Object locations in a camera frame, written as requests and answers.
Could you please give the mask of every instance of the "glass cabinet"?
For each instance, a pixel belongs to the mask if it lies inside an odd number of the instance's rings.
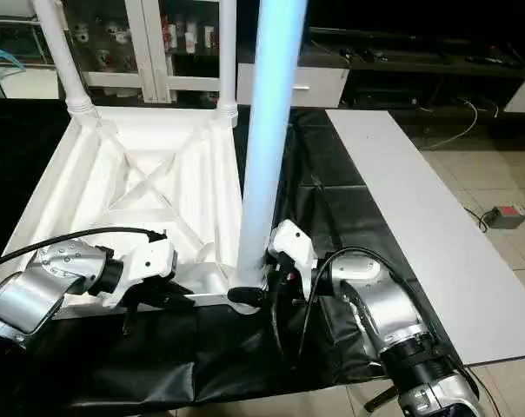
[[[216,105],[219,3],[63,0],[78,69],[95,96]]]
[[[93,100],[135,97],[156,103],[141,0],[63,0],[77,68]]]

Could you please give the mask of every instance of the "tile floor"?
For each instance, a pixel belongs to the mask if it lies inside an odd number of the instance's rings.
[[[422,155],[462,206],[478,215],[494,205],[517,203],[525,207],[525,152],[434,151]],[[517,230],[489,230],[487,238],[525,286],[525,222]],[[503,417],[525,417],[525,360],[475,367],[474,371],[488,387]],[[373,381],[310,393],[184,408],[174,414],[179,417],[359,417],[369,415],[362,405],[388,387],[389,381]],[[481,403],[488,417],[496,416],[483,390]],[[394,400],[372,415],[402,416],[402,412]]]

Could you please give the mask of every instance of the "black tarp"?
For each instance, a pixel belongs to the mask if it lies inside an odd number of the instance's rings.
[[[249,108],[240,110],[234,137],[243,182]],[[375,250],[411,282],[431,314],[325,112],[292,110],[290,120],[276,221],[294,218],[312,237],[319,255],[338,245]],[[48,146],[31,149],[25,157],[41,161],[36,162],[35,175],[42,172],[60,137],[44,139]],[[28,174],[16,165],[10,172],[12,177]],[[25,187],[19,192],[30,194],[34,184]],[[299,328],[301,314],[302,306],[294,308],[283,325]],[[313,313],[304,355],[295,371],[276,350],[267,308],[253,315],[240,315],[225,306],[139,314],[130,336],[123,336],[122,324],[121,315],[53,321],[26,354],[3,350],[0,414],[139,414],[382,375],[379,367],[368,365],[349,307],[330,297],[323,297]]]

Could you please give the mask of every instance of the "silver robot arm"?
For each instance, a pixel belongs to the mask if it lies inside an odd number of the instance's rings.
[[[185,293],[169,281],[177,259],[169,239],[139,246],[121,260],[112,256],[111,249],[80,240],[38,249],[23,271],[0,283],[0,336],[26,348],[54,317],[65,295],[95,295],[106,308],[134,312],[140,302],[164,307],[164,291]]]
[[[314,263],[299,255],[314,251],[310,239],[291,221],[278,225],[269,249],[276,259],[288,256],[298,269],[301,264],[302,277]],[[323,286],[333,288],[332,295],[352,307],[366,353],[382,364],[394,382],[405,415],[486,415],[466,379],[438,346],[408,292],[393,279],[393,271],[362,253],[344,253],[327,265],[322,272]],[[319,294],[322,283],[312,285],[318,285]]]

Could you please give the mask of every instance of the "white cabinet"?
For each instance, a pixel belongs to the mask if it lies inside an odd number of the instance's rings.
[[[240,63],[237,71],[237,103],[251,104],[255,65]],[[298,67],[292,106],[338,107],[348,69]]]

